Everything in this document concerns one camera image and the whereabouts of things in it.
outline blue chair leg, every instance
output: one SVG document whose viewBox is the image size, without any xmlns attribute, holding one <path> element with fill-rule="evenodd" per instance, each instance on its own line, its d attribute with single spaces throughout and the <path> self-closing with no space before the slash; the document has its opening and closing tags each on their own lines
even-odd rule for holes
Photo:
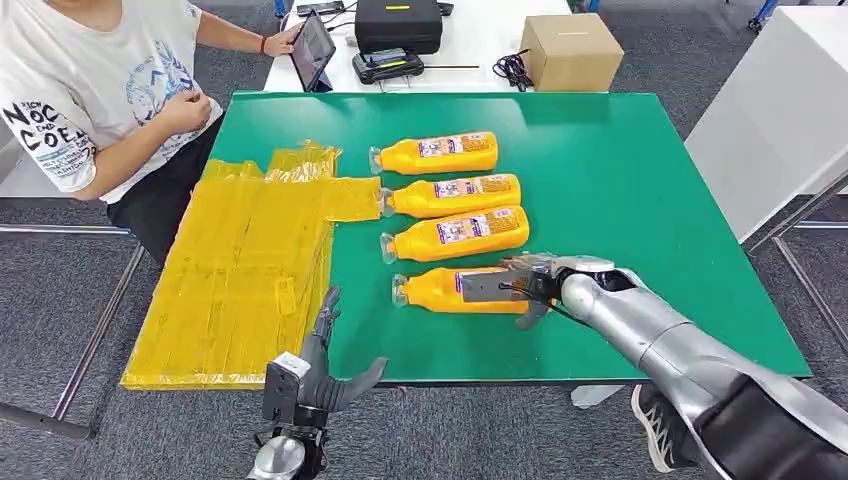
<svg viewBox="0 0 848 480">
<path fill-rule="evenodd" d="M 756 33 L 760 33 L 765 26 L 766 19 L 771 15 L 774 9 L 777 8 L 777 0 L 766 0 L 757 15 L 748 20 L 748 28 Z"/>
<path fill-rule="evenodd" d="M 286 14 L 286 6 L 283 5 L 283 0 L 274 0 L 274 14 L 278 17 Z"/>
</svg>

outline black case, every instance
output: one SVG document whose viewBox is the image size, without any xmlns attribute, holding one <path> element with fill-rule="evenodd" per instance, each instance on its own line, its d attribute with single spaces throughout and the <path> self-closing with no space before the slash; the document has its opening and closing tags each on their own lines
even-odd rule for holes
<svg viewBox="0 0 848 480">
<path fill-rule="evenodd" d="M 354 31 L 364 53 L 390 48 L 436 53 L 442 43 L 442 15 L 436 0 L 360 0 Z"/>
</svg>

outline bottle cap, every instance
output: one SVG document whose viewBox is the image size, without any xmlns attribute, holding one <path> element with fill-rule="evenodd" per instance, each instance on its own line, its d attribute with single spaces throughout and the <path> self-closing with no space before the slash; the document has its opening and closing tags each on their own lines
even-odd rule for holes
<svg viewBox="0 0 848 480">
<path fill-rule="evenodd" d="M 368 149 L 368 163 L 371 164 L 371 173 L 377 175 L 383 171 L 383 166 L 380 165 L 380 149 L 371 147 Z"/>
<path fill-rule="evenodd" d="M 381 188 L 377 195 L 377 205 L 380 207 L 380 216 L 382 217 L 391 217 L 395 214 L 395 209 L 392 205 L 392 193 L 388 188 Z"/>
<path fill-rule="evenodd" d="M 393 263 L 397 260 L 397 252 L 395 251 L 395 237 L 388 233 L 380 234 L 380 250 L 383 251 L 383 261 Z"/>
<path fill-rule="evenodd" d="M 409 305 L 409 296 L 405 293 L 407 278 L 403 275 L 395 275 L 392 277 L 392 303 L 400 308 L 404 305 Z"/>
</svg>

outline cardboard box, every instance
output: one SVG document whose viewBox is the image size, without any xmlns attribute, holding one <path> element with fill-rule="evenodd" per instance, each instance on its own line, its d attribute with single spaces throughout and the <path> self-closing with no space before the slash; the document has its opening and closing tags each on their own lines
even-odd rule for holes
<svg viewBox="0 0 848 480">
<path fill-rule="evenodd" d="M 605 92 L 624 50 L 595 13 L 527 17 L 521 50 L 537 92 Z"/>
</svg>

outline tablet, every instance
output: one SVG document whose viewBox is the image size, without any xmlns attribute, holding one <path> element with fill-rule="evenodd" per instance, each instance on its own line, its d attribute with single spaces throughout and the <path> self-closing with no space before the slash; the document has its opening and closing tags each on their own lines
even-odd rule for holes
<svg viewBox="0 0 848 480">
<path fill-rule="evenodd" d="M 324 76 L 324 69 L 336 53 L 336 45 L 330 38 L 330 33 L 321 22 L 321 17 L 315 10 L 309 13 L 303 28 L 297 34 L 292 44 L 292 63 L 300 78 L 304 92 L 325 92 L 330 90 L 329 82 Z"/>
</svg>

